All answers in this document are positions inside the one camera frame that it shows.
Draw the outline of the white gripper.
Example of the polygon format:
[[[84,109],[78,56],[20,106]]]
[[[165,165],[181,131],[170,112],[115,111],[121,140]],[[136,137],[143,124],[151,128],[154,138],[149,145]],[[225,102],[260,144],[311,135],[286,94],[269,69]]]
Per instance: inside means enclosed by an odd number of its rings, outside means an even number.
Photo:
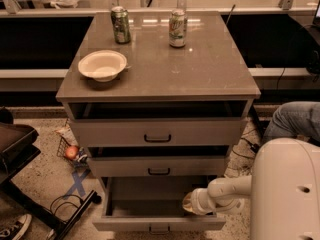
[[[197,188],[183,198],[182,207],[187,212],[206,215],[216,211],[216,202],[206,188]]]

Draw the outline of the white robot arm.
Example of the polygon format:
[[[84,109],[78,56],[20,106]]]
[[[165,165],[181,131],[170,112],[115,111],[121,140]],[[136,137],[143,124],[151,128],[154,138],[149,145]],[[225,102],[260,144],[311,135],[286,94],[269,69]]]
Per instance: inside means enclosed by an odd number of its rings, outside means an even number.
[[[217,178],[183,199],[197,215],[234,214],[250,200],[250,240],[320,240],[320,148],[278,138],[258,151],[248,176]]]

